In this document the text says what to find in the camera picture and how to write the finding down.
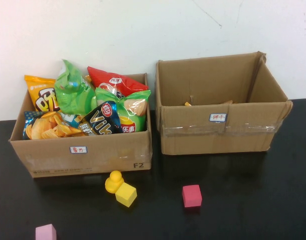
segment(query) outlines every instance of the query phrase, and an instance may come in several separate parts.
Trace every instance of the red block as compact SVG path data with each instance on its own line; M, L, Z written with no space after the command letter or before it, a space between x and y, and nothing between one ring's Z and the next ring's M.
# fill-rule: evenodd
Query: red block
M199 207L202 204L202 194L199 185L189 185L183 187L184 206Z

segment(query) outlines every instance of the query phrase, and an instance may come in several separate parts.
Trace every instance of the pink foam cube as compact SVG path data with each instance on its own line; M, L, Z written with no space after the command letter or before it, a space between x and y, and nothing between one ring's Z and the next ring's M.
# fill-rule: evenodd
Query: pink foam cube
M202 204L202 194L199 185L189 185L183 187L184 206L198 207Z
M56 240L56 230L53 225L37 227L35 230L35 240Z

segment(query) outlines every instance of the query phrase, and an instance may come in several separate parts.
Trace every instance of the empty cardboard box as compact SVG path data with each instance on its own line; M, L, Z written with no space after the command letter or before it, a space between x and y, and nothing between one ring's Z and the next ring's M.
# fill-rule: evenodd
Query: empty cardboard box
M266 151L292 106L262 52L157 63L166 155Z
M147 74L135 74L129 77L147 85ZM10 143L33 178L151 168L149 107L146 113L146 131L42 140L22 140L24 111L34 111L28 92L16 120Z

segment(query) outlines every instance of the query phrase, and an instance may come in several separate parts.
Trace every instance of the chip bag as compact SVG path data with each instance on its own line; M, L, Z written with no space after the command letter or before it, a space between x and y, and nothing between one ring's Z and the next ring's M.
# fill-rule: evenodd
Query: chip bag
M54 90L55 79L28 75L25 75L24 79L36 111L56 112L60 110Z
M87 115L97 107L95 91L81 72L67 60L54 88L59 107L64 114Z
M121 133L116 103L103 102L82 119L78 128L88 136Z
M96 88L97 104L104 101L114 101L123 133L140 132L145 130L146 110L150 90L135 92L119 99L117 96L100 87Z
M138 91L148 90L148 86L127 76L105 72L93 67L87 68L94 87L105 89L119 98L127 97Z
M81 130L65 122L58 112L25 111L24 115L24 140L85 136Z

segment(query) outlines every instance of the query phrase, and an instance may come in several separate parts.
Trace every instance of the yellow block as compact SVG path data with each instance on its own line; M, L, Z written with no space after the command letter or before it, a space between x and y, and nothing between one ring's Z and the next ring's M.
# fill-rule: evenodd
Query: yellow block
M115 193L115 196L118 202L129 208L137 197L136 188L124 182Z

